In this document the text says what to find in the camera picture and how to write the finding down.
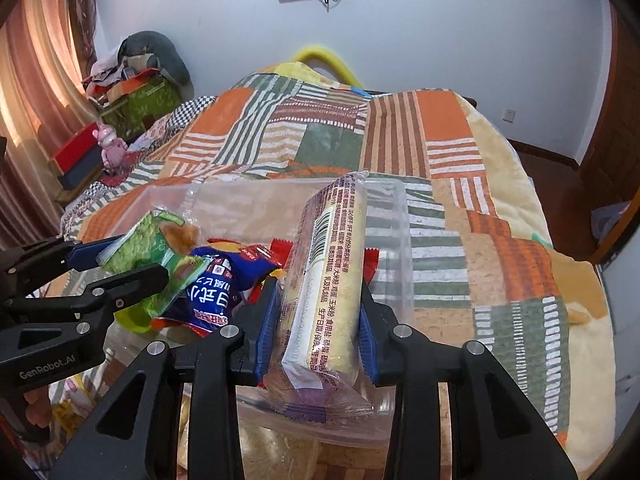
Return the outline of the green snack bag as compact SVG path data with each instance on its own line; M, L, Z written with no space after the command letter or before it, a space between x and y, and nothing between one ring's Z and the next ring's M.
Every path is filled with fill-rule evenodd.
M159 264L168 273L168 282L160 292L115 313L122 327L134 333L147 332L154 318L160 318L206 271L213 258L193 252L199 232L178 214L155 208L99 253L96 262L111 274L151 264Z

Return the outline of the long purple biscuit pack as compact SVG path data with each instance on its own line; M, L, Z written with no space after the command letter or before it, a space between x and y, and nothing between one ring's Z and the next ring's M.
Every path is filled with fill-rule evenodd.
M312 424L369 413L355 389L367 190L344 174L306 203L288 260L264 385L282 415Z

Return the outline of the red gift box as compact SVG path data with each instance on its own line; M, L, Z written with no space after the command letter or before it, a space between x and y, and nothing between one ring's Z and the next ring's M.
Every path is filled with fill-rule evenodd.
M96 122L90 122L77 131L70 140L66 141L53 155L50 165L57 174L66 174L79 162L82 156L98 144L93 131L98 128Z

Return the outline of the pink plush toy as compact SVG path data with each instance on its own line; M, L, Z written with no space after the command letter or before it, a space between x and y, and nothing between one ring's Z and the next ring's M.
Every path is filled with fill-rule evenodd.
M120 138L110 125L98 125L92 132L96 144L101 148L101 158L106 170L120 166L128 150L127 143Z

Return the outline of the clear plastic storage box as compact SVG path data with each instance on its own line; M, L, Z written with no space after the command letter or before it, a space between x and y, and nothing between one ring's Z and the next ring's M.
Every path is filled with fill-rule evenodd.
M236 180L138 188L98 211L84 240L128 232L153 210L194 224L200 240L289 240L282 316L265 382L241 387L242 419L324 442L375 448L390 435L394 393L372 385L357 348L361 289L413 318L405 185L369 174L333 179Z

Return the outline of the patchwork striped bedspread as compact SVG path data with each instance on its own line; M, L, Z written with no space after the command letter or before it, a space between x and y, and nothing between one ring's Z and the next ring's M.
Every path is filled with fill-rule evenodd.
M284 63L183 103L138 148L121 184L67 207L65 237L124 232L161 206L201 236L292 240L322 181L367 171L373 297L438 342L486 344L580 478L611 451L613 335L597 272L553 248L510 144L456 92L366 96Z

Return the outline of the green cardboard box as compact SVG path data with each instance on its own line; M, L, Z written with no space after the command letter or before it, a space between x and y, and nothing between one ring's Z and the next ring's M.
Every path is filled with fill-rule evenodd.
M181 103L178 88L158 75L110 104L100 118L105 125L113 127L121 138L131 142Z

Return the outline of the pink orange curtain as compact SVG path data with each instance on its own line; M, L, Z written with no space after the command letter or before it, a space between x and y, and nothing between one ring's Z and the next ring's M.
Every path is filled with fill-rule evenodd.
M1 25L1 246L58 234L59 148L96 111L82 78L96 58L94 0L11 0Z

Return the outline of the grey plush pillow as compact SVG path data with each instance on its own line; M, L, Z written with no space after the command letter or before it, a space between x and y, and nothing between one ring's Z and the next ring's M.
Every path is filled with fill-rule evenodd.
M186 86L190 81L190 73L186 68L174 44L168 37L154 30L142 30L128 36L117 52L117 61L136 56L153 55L155 67L177 86Z

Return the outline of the wooden wardrobe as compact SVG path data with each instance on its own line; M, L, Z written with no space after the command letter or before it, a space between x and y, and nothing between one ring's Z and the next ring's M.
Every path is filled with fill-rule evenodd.
M627 205L589 257L593 264L604 263L639 225L639 40L617 11L605 96L580 177L593 206Z

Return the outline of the wall power socket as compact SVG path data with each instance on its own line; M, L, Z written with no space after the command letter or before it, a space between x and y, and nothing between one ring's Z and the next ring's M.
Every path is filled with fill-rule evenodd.
M514 122L514 118L515 118L515 110L510 110L510 108L507 108L507 109L503 112L502 119L503 119L505 122L510 122L510 124L512 124L512 122Z

